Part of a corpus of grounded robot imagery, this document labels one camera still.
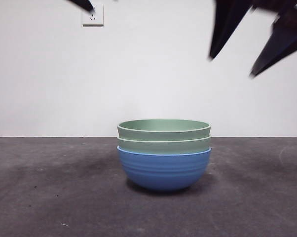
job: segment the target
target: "white wall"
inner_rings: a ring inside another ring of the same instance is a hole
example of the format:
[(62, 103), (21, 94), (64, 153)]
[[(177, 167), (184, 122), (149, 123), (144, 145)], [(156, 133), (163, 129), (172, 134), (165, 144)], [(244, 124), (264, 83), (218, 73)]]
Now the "white wall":
[(249, 12), (213, 62), (212, 0), (0, 0), (0, 136), (116, 136), (120, 121), (208, 121), (213, 136), (297, 136), (297, 53), (252, 80), (274, 15)]

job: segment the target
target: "stacked bowls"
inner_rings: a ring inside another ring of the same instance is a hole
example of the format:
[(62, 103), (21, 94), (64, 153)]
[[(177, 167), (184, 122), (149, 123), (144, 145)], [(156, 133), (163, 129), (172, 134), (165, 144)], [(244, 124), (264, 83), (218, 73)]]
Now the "stacked bowls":
[(143, 119), (118, 125), (118, 153), (134, 183), (153, 190), (190, 186), (206, 170), (211, 148), (205, 122)]

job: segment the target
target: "ribbed bowl exterior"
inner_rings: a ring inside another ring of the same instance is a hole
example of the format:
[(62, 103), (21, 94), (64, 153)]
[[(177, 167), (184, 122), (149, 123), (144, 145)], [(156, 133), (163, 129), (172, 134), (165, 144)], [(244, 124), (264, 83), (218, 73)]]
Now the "ribbed bowl exterior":
[(204, 152), (153, 155), (117, 148), (123, 170), (134, 183), (151, 190), (173, 191), (195, 183), (207, 168), (211, 148)]

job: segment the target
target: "wall socket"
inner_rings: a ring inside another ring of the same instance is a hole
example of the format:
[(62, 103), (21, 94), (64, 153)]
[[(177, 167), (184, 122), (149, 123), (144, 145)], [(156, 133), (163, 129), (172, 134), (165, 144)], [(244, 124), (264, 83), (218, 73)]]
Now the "wall socket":
[(95, 12), (88, 13), (82, 11), (81, 23), (84, 27), (88, 26), (103, 26), (104, 25), (104, 5), (100, 2), (92, 2)]

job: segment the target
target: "bowl rim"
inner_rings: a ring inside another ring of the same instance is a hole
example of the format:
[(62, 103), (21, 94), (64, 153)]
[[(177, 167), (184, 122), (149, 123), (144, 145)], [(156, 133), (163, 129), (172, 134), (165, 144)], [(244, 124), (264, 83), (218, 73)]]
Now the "bowl rim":
[(125, 142), (138, 142), (138, 143), (181, 143), (181, 142), (197, 142), (197, 141), (202, 141), (202, 140), (208, 140), (212, 136), (209, 135), (208, 137), (203, 137), (203, 138), (198, 138), (198, 139), (191, 139), (191, 140), (172, 140), (172, 141), (142, 141), (142, 140), (130, 140), (130, 139), (125, 139), (121, 137), (117, 137), (118, 140), (120, 141), (125, 141)]
[(154, 156), (154, 157), (183, 157), (183, 156), (191, 156), (191, 155), (200, 155), (204, 153), (208, 153), (212, 150), (211, 147), (207, 149), (206, 151), (202, 152), (196, 152), (196, 153), (184, 153), (184, 154), (147, 154), (147, 153), (139, 153), (139, 152), (131, 152), (131, 151), (126, 151), (122, 149), (120, 146), (117, 146), (118, 151), (129, 153), (129, 154), (134, 154), (134, 155), (144, 155), (144, 156)]
[[(140, 130), (140, 129), (133, 129), (133, 128), (127, 128), (127, 127), (122, 127), (121, 125), (125, 122), (135, 122), (135, 121), (143, 121), (143, 120), (181, 120), (181, 121), (191, 121), (191, 122), (202, 122), (207, 124), (208, 126), (203, 127), (203, 128), (197, 128), (197, 129), (188, 129), (188, 130), (175, 130), (175, 131), (156, 131), (156, 130)], [(193, 132), (193, 131), (201, 131), (201, 130), (206, 130), (208, 128), (211, 128), (211, 125), (208, 122), (203, 122), (203, 121), (197, 121), (197, 120), (189, 120), (189, 119), (177, 119), (177, 118), (147, 118), (147, 119), (136, 119), (136, 120), (129, 120), (129, 121), (124, 121), (118, 124), (117, 126), (120, 129), (123, 130), (128, 130), (128, 131), (136, 131), (136, 132), (156, 132), (156, 133), (178, 133), (178, 132)]]

